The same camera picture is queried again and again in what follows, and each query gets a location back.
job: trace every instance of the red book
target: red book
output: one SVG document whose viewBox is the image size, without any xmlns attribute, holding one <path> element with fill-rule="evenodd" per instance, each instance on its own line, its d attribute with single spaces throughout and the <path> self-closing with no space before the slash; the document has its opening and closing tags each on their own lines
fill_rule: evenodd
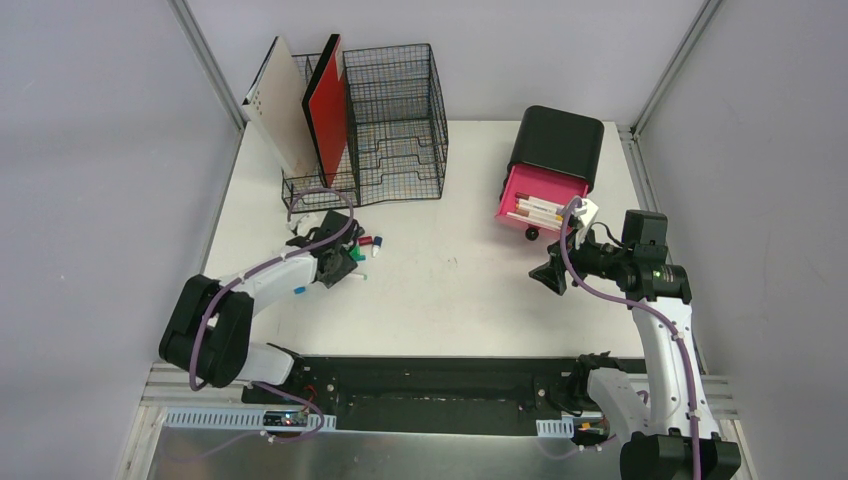
<svg viewBox="0 0 848 480">
<path fill-rule="evenodd" d="M 324 186 L 333 185 L 347 143 L 344 59 L 334 33 L 321 53 L 303 97 L 303 112 L 318 153 Z"/>
</svg>

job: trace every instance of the gray wall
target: gray wall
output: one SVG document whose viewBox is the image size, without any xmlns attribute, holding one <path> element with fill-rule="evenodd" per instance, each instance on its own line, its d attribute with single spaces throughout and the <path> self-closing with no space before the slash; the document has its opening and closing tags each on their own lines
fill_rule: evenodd
<svg viewBox="0 0 848 480">
<path fill-rule="evenodd" d="M 433 45 L 449 119 L 518 120 L 544 104 L 631 123 L 702 0 L 190 0 L 236 96 L 271 40 L 320 52 Z"/>
<path fill-rule="evenodd" d="M 643 136 L 764 479 L 845 479 L 848 3 L 734 0 Z"/>
<path fill-rule="evenodd" d="M 236 131 L 167 2 L 4 2 L 0 478 L 117 472 Z"/>
</svg>

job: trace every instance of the tabletop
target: tabletop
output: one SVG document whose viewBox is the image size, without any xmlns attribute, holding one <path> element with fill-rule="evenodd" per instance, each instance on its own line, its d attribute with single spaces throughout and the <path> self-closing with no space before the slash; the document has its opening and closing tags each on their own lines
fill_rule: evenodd
<svg viewBox="0 0 848 480">
<path fill-rule="evenodd" d="M 614 123 L 605 133 L 594 190 L 597 219 L 618 235 L 639 208 Z M 331 289 L 312 284 L 253 321 L 251 340 L 301 354 L 554 357 L 611 351 L 642 357 L 630 312 L 576 288 L 560 297 L 531 280 L 553 238 L 535 242 L 495 221 L 519 122 L 448 122 L 447 175 L 439 200 L 356 209 L 376 258 Z M 251 124 L 242 140 L 205 275 L 243 271 L 277 255 L 286 228 L 279 167 Z M 611 281 L 588 279 L 622 295 Z"/>
</svg>

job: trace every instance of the wire basket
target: wire basket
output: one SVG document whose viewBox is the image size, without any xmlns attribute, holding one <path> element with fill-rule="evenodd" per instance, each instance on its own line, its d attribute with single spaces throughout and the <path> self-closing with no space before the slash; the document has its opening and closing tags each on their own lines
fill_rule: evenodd
<svg viewBox="0 0 848 480">
<path fill-rule="evenodd" d="M 296 55 L 309 83 L 320 55 Z M 354 206 L 442 197 L 448 127 L 436 62 L 429 44 L 344 52 L 348 142 L 332 188 Z M 283 176 L 283 202 L 323 186 L 311 175 Z M 344 207 L 329 193 L 313 193 L 294 212 Z"/>
</svg>

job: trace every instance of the black lid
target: black lid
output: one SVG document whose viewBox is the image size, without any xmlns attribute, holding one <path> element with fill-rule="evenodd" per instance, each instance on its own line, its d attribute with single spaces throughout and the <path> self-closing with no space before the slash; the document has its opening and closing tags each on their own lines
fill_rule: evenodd
<svg viewBox="0 0 848 480">
<path fill-rule="evenodd" d="M 524 111 L 509 168 L 523 163 L 565 173 L 592 191 L 603 139 L 600 120 L 534 105 Z"/>
</svg>

